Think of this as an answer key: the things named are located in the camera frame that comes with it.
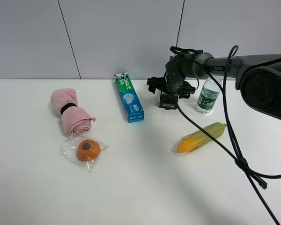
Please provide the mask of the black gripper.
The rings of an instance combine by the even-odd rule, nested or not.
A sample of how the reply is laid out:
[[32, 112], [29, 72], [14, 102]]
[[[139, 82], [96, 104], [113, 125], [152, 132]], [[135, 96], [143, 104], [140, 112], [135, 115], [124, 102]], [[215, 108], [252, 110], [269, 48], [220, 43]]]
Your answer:
[[165, 93], [177, 96], [190, 96], [194, 94], [194, 87], [185, 81], [189, 72], [189, 63], [184, 59], [185, 55], [176, 55], [170, 58], [166, 64], [164, 74]]

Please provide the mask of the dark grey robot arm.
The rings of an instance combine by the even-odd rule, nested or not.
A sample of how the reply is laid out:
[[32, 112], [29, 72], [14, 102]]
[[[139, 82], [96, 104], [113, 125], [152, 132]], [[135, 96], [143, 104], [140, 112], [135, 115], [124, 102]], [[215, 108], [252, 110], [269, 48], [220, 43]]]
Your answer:
[[165, 66], [164, 92], [176, 93], [185, 78], [209, 74], [234, 78], [235, 88], [252, 109], [281, 120], [281, 54], [214, 58], [207, 52], [182, 53]]

